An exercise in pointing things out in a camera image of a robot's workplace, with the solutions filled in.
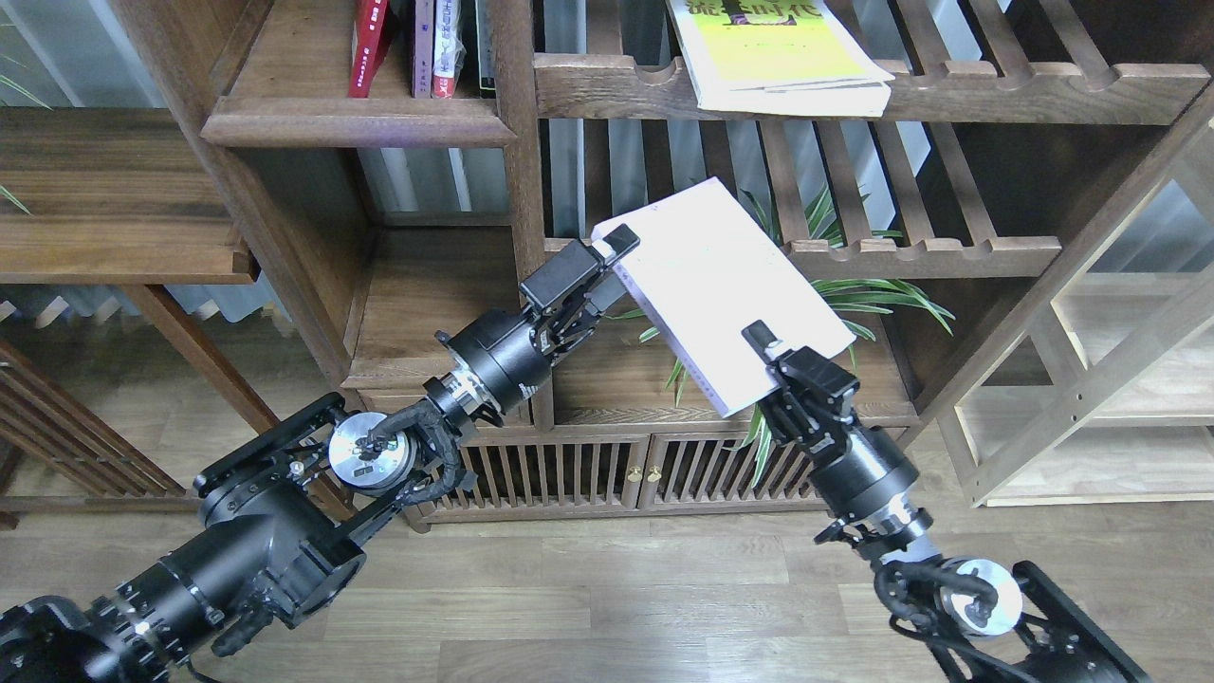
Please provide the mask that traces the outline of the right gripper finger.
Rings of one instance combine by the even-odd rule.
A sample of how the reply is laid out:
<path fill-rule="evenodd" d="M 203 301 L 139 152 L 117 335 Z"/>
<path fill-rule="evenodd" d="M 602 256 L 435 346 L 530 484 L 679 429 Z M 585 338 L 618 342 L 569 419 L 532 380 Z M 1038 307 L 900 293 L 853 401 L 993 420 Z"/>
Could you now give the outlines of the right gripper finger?
<path fill-rule="evenodd" d="M 776 362 L 783 354 L 781 338 L 764 321 L 755 321 L 742 330 L 742 337 L 764 363 Z"/>

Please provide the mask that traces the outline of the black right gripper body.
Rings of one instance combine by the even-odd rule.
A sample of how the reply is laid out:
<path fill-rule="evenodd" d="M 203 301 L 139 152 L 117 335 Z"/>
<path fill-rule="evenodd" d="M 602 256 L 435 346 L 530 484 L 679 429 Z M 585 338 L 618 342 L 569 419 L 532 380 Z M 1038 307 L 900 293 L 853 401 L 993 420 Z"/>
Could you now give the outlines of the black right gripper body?
<path fill-rule="evenodd" d="M 913 542 L 921 511 L 908 501 L 918 471 L 879 427 L 867 428 L 853 408 L 858 379 L 811 347 L 760 353 L 777 383 L 759 403 L 778 444 L 792 444 L 810 463 L 809 480 L 834 520 L 819 542 Z"/>

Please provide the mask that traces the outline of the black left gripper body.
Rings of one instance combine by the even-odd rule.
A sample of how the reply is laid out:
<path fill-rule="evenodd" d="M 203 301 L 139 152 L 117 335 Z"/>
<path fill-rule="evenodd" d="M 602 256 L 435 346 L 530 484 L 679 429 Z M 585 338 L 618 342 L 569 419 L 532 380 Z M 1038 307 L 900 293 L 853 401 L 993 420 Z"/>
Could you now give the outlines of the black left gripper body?
<path fill-rule="evenodd" d="M 503 415 L 531 399 L 551 369 L 594 332 L 608 306 L 608 260 L 569 243 L 520 284 L 527 306 L 517 314 L 490 308 L 467 328 L 436 338 L 455 366 L 433 379 L 432 402 L 450 425 Z"/>

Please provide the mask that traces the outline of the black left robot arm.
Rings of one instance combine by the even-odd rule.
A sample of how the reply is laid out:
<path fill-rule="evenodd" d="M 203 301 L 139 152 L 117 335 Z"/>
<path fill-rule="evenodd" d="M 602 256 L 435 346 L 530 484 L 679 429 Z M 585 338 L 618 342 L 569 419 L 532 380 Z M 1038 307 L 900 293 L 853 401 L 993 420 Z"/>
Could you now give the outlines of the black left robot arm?
<path fill-rule="evenodd" d="M 461 446 L 476 422 L 499 427 L 546 385 L 624 294 L 615 267 L 639 245 L 623 224 L 571 241 L 521 283 L 520 314 L 439 332 L 454 368 L 414 405 L 350 412 L 331 393 L 203 469 L 187 543 L 87 609 L 44 596 L 2 615 L 2 679 L 165 682 L 199 647 L 229 656 L 274 621 L 304 624 L 399 511 L 471 488 Z"/>

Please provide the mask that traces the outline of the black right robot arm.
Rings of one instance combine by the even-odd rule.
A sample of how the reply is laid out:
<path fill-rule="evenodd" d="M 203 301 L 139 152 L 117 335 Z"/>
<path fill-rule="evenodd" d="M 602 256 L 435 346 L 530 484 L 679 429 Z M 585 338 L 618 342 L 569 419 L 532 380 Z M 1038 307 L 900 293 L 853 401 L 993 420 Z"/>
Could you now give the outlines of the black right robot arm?
<path fill-rule="evenodd" d="M 809 461 L 832 513 L 816 543 L 843 542 L 869 564 L 895 632 L 920 641 L 951 682 L 1146 682 L 1036 563 L 1006 569 L 974 554 L 947 558 L 931 516 L 910 502 L 919 472 L 853 408 L 858 380 L 810 349 L 792 349 L 764 323 L 743 330 L 775 389 L 759 410 L 778 444 Z"/>

